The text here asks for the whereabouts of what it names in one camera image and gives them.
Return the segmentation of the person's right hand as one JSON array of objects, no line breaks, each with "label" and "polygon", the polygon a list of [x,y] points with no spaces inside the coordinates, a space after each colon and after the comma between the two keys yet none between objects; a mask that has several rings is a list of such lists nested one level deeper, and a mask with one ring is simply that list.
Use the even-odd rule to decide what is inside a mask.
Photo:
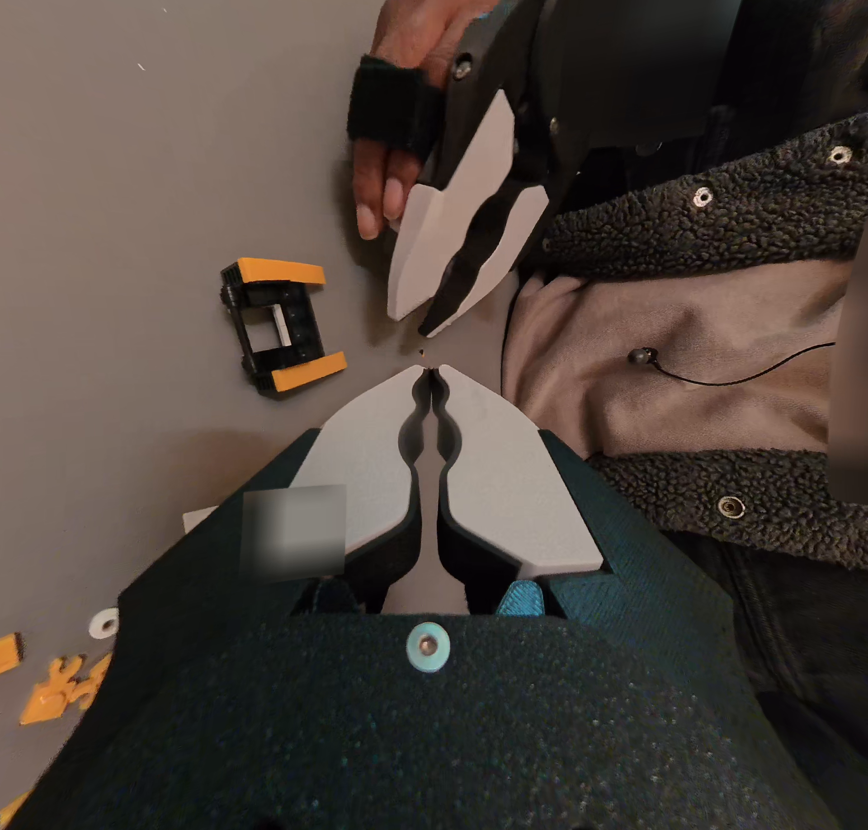
[{"label": "person's right hand", "polygon": [[[371,55],[392,65],[420,68],[443,89],[465,30],[500,0],[386,0]],[[359,235],[376,239],[398,227],[423,163],[408,152],[360,139],[353,142],[353,198]]]}]

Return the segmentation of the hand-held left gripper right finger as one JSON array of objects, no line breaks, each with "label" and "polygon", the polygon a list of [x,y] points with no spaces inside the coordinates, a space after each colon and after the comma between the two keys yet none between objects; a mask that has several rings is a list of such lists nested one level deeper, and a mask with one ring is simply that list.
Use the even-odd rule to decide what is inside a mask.
[{"label": "hand-held left gripper right finger", "polygon": [[494,612],[515,581],[599,572],[604,557],[543,441],[499,394],[447,365],[430,371],[438,418],[438,550],[470,612]]}]

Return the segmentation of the black and orange lego assembly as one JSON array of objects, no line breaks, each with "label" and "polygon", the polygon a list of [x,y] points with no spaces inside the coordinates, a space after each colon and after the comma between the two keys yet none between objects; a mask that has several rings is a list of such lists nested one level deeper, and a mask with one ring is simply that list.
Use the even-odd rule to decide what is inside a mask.
[{"label": "black and orange lego assembly", "polygon": [[[241,367],[255,390],[272,397],[303,388],[347,368],[344,353],[327,354],[313,312],[310,287],[326,277],[316,264],[239,258],[221,272],[220,297],[241,349]],[[278,345],[254,349],[244,315],[271,314]]]}]

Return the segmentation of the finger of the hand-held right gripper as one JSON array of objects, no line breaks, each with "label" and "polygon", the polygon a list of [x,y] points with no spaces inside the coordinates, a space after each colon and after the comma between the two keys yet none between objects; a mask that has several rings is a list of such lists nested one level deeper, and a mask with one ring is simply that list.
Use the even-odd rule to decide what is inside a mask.
[{"label": "finger of the hand-held right gripper", "polygon": [[472,217],[418,327],[434,337],[502,282],[548,208],[543,186],[503,186]]},{"label": "finger of the hand-held right gripper", "polygon": [[514,131],[514,112],[500,89],[445,188],[418,183],[410,190],[388,276],[386,311],[393,321],[436,293],[472,219],[509,175]]}]

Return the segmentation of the person's dark pants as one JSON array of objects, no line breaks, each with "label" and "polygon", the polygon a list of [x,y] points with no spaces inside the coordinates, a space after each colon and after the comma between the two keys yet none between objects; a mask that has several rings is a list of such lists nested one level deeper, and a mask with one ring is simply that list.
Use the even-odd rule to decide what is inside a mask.
[{"label": "person's dark pants", "polygon": [[732,599],[745,672],[842,828],[867,827],[867,574],[667,532]]}]

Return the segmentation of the scattered small orange lego pieces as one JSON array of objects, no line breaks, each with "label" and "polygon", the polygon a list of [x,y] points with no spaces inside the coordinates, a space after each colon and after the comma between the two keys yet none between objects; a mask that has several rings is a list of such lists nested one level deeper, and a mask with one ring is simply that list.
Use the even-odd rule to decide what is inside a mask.
[{"label": "scattered small orange lego pieces", "polygon": [[[37,682],[19,716],[19,727],[27,727],[60,719],[68,709],[78,707],[81,714],[94,703],[95,697],[107,675],[114,655],[114,648],[98,659],[82,673],[86,657],[82,654],[67,658],[58,657],[49,663],[48,672]],[[1,638],[1,673],[20,667],[24,662],[24,643],[18,632],[10,632]],[[9,828],[27,799],[38,785],[35,781],[28,790],[2,806],[1,828]]]}]

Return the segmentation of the person's beige shirt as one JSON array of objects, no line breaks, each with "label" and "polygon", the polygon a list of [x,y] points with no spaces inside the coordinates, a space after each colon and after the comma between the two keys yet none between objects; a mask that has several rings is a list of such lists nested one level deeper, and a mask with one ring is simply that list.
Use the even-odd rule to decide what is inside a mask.
[{"label": "person's beige shirt", "polygon": [[831,348],[741,385],[704,388],[633,365],[653,347],[692,380],[740,380],[833,342],[850,261],[768,264],[638,282],[532,277],[508,326],[502,393],[581,457],[825,453]]}]

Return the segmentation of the person's dark fleece-lined jacket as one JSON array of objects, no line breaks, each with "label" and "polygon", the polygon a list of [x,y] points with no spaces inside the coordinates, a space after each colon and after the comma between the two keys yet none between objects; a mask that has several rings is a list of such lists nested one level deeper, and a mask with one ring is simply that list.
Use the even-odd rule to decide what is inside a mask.
[{"label": "person's dark fleece-lined jacket", "polygon": [[[636,282],[852,261],[866,222],[866,0],[744,0],[722,101],[694,163],[702,171],[557,217],[543,265]],[[866,570],[866,506],[830,494],[819,453],[590,465],[662,532]]]}]

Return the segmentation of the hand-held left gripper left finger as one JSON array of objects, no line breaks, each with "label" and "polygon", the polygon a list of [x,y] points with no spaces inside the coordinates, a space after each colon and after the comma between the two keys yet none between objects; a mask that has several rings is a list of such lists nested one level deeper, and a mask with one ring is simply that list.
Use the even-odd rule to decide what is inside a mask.
[{"label": "hand-held left gripper left finger", "polygon": [[345,493],[342,579],[368,613],[417,564],[422,508],[416,462],[430,409],[429,369],[412,366],[364,392],[320,429],[294,488]]}]

